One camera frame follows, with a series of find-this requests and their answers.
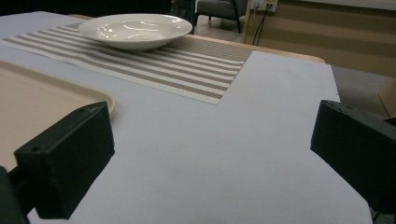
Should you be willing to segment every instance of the gray chair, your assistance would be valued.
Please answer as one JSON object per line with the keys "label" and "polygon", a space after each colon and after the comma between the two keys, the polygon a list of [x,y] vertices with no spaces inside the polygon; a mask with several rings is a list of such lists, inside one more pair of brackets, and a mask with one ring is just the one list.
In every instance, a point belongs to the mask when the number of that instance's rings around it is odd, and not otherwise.
{"label": "gray chair", "polygon": [[195,13],[194,26],[197,25],[198,17],[205,15],[211,20],[212,17],[236,21],[238,32],[241,33],[239,18],[245,16],[248,0],[198,0]]}

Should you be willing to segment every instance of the wall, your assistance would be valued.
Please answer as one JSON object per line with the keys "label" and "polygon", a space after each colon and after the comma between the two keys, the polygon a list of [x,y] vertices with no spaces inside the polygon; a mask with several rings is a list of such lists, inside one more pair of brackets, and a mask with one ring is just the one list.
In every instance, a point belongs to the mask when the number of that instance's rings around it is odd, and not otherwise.
{"label": "wall", "polygon": [[[262,18],[256,15],[256,26]],[[255,28],[249,10],[244,31]],[[337,66],[396,77],[396,11],[279,0],[268,14],[261,47],[317,56]]]}

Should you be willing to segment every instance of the white plate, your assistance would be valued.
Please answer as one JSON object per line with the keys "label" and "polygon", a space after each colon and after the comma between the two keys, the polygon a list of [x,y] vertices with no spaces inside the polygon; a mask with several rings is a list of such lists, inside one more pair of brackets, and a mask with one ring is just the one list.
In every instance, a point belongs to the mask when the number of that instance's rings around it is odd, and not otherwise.
{"label": "white plate", "polygon": [[123,14],[84,21],[78,32],[118,49],[149,50],[186,35],[192,25],[178,17],[158,14]]}

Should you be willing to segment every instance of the beige tray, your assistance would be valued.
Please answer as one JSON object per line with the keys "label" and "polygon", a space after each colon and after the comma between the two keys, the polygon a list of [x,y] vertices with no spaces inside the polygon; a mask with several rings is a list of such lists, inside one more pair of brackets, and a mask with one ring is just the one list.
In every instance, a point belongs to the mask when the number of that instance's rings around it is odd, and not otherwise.
{"label": "beige tray", "polygon": [[73,110],[114,99],[101,91],[0,61],[0,165],[17,166],[13,152]]}

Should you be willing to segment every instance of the striped placemat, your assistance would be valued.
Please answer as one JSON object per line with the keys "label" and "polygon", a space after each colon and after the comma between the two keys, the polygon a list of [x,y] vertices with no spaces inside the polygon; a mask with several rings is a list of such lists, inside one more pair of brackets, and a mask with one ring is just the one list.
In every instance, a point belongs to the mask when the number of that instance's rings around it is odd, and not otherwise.
{"label": "striped placemat", "polygon": [[216,105],[251,53],[183,36],[148,52],[113,49],[80,35],[78,23],[18,35],[0,43],[98,73]]}

